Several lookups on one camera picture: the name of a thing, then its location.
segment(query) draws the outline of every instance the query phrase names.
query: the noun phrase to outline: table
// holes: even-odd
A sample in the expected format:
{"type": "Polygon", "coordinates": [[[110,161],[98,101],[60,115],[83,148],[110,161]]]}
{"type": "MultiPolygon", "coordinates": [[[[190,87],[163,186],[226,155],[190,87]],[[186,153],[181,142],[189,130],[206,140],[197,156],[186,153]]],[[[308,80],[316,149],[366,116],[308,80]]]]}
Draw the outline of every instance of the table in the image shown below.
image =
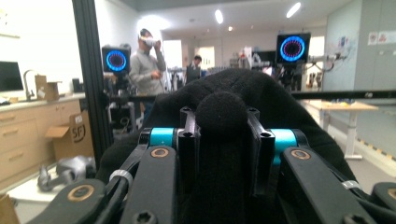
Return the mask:
{"type": "Polygon", "coordinates": [[[377,110],[377,106],[367,105],[360,102],[354,102],[353,104],[349,105],[347,103],[331,103],[321,100],[304,100],[302,103],[303,105],[312,107],[319,112],[319,126],[326,132],[328,131],[330,124],[330,111],[348,112],[349,122],[347,124],[345,159],[362,159],[362,155],[354,154],[358,113],[365,110],[377,110]]]}

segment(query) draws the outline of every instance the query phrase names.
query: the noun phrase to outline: black pole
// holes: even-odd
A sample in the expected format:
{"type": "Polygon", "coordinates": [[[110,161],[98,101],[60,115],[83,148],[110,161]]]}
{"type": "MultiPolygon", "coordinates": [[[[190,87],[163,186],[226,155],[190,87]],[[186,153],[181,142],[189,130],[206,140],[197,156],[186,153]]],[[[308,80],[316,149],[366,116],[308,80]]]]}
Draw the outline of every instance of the black pole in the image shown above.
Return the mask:
{"type": "Polygon", "coordinates": [[[90,116],[93,151],[98,169],[103,153],[111,144],[111,134],[104,101],[103,68],[95,4],[94,0],[72,1],[85,97],[90,116]]]}
{"type": "Polygon", "coordinates": [[[296,100],[303,99],[395,99],[396,91],[292,91],[291,95],[296,100]]]}

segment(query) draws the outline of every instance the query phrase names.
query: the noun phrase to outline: ceiling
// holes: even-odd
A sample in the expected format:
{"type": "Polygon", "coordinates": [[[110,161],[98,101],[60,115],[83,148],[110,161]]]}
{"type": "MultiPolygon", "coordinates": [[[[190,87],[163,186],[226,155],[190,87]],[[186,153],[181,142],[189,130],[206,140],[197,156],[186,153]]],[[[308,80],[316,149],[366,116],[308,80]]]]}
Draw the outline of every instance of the ceiling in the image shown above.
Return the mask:
{"type": "Polygon", "coordinates": [[[302,7],[292,18],[286,13],[293,0],[120,0],[144,17],[156,15],[170,23],[163,32],[173,38],[213,38],[268,31],[302,31],[324,27],[327,17],[352,0],[300,0],[302,7]],[[220,9],[224,23],[218,25],[220,9]]]}

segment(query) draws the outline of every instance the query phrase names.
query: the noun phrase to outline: computer monitor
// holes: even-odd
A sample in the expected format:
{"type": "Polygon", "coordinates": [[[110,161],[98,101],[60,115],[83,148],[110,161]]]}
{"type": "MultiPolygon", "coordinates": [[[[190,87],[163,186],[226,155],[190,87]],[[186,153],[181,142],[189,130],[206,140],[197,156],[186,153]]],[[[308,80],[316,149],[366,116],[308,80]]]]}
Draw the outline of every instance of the computer monitor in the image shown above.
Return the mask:
{"type": "Polygon", "coordinates": [[[0,91],[23,91],[17,62],[0,62],[0,91]]]}

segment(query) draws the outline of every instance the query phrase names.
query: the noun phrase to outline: man in gray shirt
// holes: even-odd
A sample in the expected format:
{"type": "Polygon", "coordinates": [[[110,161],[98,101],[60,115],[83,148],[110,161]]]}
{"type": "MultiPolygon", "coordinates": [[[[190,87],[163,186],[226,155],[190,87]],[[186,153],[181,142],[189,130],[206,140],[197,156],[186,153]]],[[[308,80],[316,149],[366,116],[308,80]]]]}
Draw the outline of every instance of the man in gray shirt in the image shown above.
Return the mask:
{"type": "MultiPolygon", "coordinates": [[[[139,49],[131,57],[129,77],[136,85],[139,95],[157,95],[164,93],[162,77],[166,70],[165,60],[161,53],[161,41],[155,41],[147,29],[142,29],[138,37],[139,49]],[[157,59],[149,55],[152,47],[157,59]]],[[[143,103],[144,121],[147,119],[153,103],[143,103]]]]}

